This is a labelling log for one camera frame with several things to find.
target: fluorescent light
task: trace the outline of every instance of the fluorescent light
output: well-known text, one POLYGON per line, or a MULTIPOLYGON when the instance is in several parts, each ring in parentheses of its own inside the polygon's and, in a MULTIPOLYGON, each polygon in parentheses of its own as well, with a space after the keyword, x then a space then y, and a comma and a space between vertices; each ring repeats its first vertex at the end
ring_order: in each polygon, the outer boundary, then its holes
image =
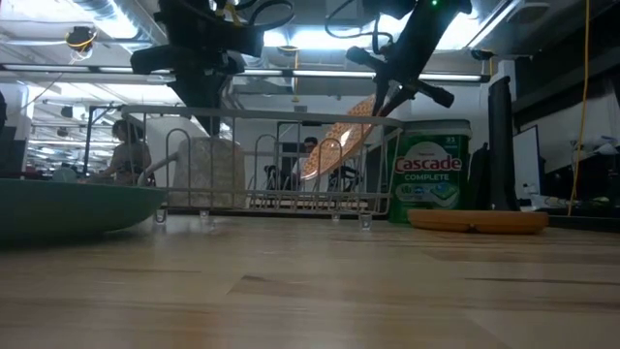
POLYGON ((279 30, 265 31, 263 34, 263 42, 268 48, 278 48, 289 44, 287 38, 279 30))
POLYGON ((41 149, 39 149, 39 151, 41 151, 43 154, 48 154, 48 155, 52 155, 56 153, 56 151, 54 151, 53 149, 46 148, 46 147, 42 147, 41 149))
POLYGON ((437 50, 462 49, 472 41, 480 30, 478 14, 472 12, 469 15, 459 13, 444 32, 442 39, 437 44, 437 50))
POLYGON ((484 27, 484 29, 482 29, 481 32, 478 33, 472 41, 470 41, 469 44, 467 44, 467 47, 475 48, 479 45, 482 40, 484 40, 484 38, 486 38, 493 31, 493 29, 495 29, 495 27, 497 27, 504 20, 504 18, 511 14, 512 10, 514 10, 514 8, 516 8, 521 1, 522 0, 512 0, 512 2, 509 3, 509 5, 500 14, 496 15, 495 18, 493 18, 491 22, 488 23, 486 27, 484 27))
POLYGON ((482 76, 479 75, 459 75, 459 74, 420 74, 421 80, 433 81, 462 81, 462 82, 479 82, 482 76))
MULTIPOLYGON (((396 19, 392 16, 381 15, 379 20, 379 31, 388 32, 397 39, 400 33, 405 29, 407 21, 411 13, 406 14, 401 19, 396 19)), ((371 21, 362 27, 362 31, 373 31, 375 21, 371 21)), ((459 13, 456 15, 452 23, 446 29, 444 36, 437 45, 437 50, 451 50, 464 48, 478 33, 480 28, 479 15, 472 11, 471 14, 466 15, 459 13)), ((380 41, 385 42, 386 39, 379 37, 380 41)), ((365 44, 361 47, 370 48, 372 45, 372 38, 367 36, 364 38, 365 44)))
MULTIPOLYGON (((337 35, 351 35, 359 29, 348 31, 334 31, 337 35)), ((353 46, 365 47, 367 37, 354 39, 337 39, 329 36, 325 30, 303 30, 295 33, 291 39, 291 46, 300 49, 347 49, 353 46)))
POLYGON ((300 70, 293 71, 294 77, 317 77, 317 78, 367 78, 372 79, 375 77, 374 72, 338 72, 338 71, 308 71, 300 70))
POLYGON ((33 71, 33 72, 61 72, 61 73, 88 73, 88 67, 84 66, 56 66, 56 65, 31 65, 31 64, 5 64, 6 70, 33 71))
POLYGON ((246 69, 236 77, 282 77, 282 71, 277 69, 246 69))
POLYGON ((134 70, 129 67, 101 67, 99 70, 102 73, 111 74, 133 74, 134 70))
MULTIPOLYGON (((41 140, 30 140, 31 144, 47 144, 47 145, 78 145, 84 146, 86 141, 41 141, 41 140)), ((120 143, 116 142, 91 142, 91 146, 117 146, 120 143)))

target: green bowl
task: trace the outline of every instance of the green bowl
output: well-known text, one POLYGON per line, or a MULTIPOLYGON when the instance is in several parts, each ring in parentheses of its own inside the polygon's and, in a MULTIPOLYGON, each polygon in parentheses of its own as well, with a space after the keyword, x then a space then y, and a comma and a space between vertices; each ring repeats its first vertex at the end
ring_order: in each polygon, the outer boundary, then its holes
POLYGON ((125 229, 165 198, 166 192, 151 188, 0 179, 0 238, 125 229))

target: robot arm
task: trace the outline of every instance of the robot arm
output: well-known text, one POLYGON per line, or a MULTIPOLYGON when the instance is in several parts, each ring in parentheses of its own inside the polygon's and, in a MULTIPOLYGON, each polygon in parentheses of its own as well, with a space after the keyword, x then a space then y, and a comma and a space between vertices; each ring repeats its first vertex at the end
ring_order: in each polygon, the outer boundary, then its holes
MULTIPOLYGON (((160 12, 155 14, 155 20, 165 24, 170 43, 134 52, 131 58, 134 73, 148 75, 171 69, 176 79, 169 87, 186 106, 220 108, 220 95, 228 76, 243 72, 239 53, 261 56, 264 32, 294 17, 293 5, 288 0, 262 2, 247 23, 233 23, 223 16, 225 8, 239 11, 257 2, 246 0, 231 7, 227 0, 215 0, 217 7, 213 11, 208 0, 159 0, 160 12), (273 23, 256 24, 258 15, 272 6, 287 7, 290 12, 273 23)), ((219 133, 219 117, 196 115, 196 118, 209 135, 219 133)))
POLYGON ((441 87, 420 81, 419 75, 456 15, 472 11, 470 0, 364 0, 363 5, 366 10, 397 18, 413 11, 396 43, 383 50, 385 61, 372 57, 362 48, 347 51, 349 60, 377 73, 373 114, 387 116, 403 102, 414 99, 418 92, 446 108, 451 107, 454 96, 441 87), (399 82, 401 89, 384 106, 391 80, 399 82))

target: exposed duct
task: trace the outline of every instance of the exposed duct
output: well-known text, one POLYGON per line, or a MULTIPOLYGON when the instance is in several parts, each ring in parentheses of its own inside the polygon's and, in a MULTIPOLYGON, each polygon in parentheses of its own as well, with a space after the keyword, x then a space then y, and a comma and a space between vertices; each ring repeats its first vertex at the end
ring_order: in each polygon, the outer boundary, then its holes
MULTIPOLYGON (((67 0, 89 14, 97 27, 114 39, 149 41, 154 45, 166 42, 164 31, 135 0, 67 0)), ((123 44, 130 52, 146 45, 123 44)))

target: wooden tabletop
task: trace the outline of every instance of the wooden tabletop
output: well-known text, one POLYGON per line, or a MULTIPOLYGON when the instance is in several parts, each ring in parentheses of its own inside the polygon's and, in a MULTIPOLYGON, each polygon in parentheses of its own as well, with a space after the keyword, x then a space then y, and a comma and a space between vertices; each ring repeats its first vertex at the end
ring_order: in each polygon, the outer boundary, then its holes
POLYGON ((618 348, 620 235, 173 216, 0 250, 0 348, 618 348))

